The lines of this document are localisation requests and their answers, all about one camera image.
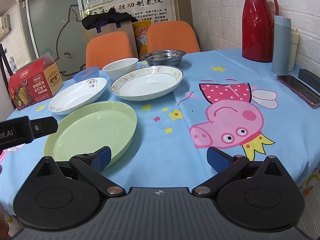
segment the screw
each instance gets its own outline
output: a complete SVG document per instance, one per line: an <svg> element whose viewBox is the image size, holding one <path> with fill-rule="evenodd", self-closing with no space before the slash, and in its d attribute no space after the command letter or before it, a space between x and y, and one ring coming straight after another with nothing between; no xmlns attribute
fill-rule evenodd
<svg viewBox="0 0 320 240"><path fill-rule="evenodd" d="M208 194L210 192L210 189L206 186L199 186L195 188L195 192L203 195L203 194Z"/></svg>
<svg viewBox="0 0 320 240"><path fill-rule="evenodd" d="M123 191L123 188L119 186L112 186L107 189L107 192L110 194L120 194Z"/></svg>

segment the phone case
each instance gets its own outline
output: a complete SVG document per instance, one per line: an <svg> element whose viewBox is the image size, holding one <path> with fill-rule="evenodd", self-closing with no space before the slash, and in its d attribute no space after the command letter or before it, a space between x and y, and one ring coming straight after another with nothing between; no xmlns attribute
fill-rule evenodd
<svg viewBox="0 0 320 240"><path fill-rule="evenodd" d="M290 86L289 84L287 84L286 82L284 82L281 78L281 76L278 75L276 76L276 79L278 81L280 81L282 84L284 84L286 87L290 88L295 94L297 94L299 97L301 97L309 106L311 106L312 108L317 108L320 106L320 103L314 103L311 102L308 98L306 98L304 95L302 95L300 92L298 92L297 90L295 90L292 86Z"/></svg>

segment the blue tablecloth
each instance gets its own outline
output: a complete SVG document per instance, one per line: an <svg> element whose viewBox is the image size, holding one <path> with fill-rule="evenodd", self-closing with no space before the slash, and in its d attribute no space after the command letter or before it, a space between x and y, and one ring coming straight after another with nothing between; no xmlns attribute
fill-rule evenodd
<svg viewBox="0 0 320 240"><path fill-rule="evenodd" d="M140 62L138 67L146 66ZM320 109L311 109L276 81L271 64L241 57L240 50L187 54L184 79L164 97L130 102L115 97L111 81L98 101L117 100L136 112L138 125L127 152L102 174L130 187L189 187L216 174L206 150L263 160L276 155L301 185L320 162ZM100 76L108 78L104 72ZM74 83L64 83L64 89ZM50 99L14 111L11 118L50 116ZM64 116L54 115L60 121ZM0 202L13 213L15 194L43 156L45 138L14 147L1 156Z"/></svg>

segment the stainless steel bowl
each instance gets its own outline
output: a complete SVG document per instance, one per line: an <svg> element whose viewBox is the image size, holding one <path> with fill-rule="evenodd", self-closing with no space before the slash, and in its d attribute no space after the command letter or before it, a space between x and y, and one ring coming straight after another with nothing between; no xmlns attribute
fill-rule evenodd
<svg viewBox="0 0 320 240"><path fill-rule="evenodd" d="M148 62L149 66L169 65L179 66L182 57L186 53L183 50L166 49L147 53L143 55L142 59Z"/></svg>

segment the blue plastic bowl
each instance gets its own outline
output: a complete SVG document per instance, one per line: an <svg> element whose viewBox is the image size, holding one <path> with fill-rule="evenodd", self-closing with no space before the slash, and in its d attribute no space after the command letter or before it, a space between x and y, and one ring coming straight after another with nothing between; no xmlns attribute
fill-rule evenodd
<svg viewBox="0 0 320 240"><path fill-rule="evenodd" d="M99 77L99 68L98 67L90 67L86 68L79 73L75 74L73 76L73 80L78 83L80 81L89 79L89 78L95 78Z"/></svg>

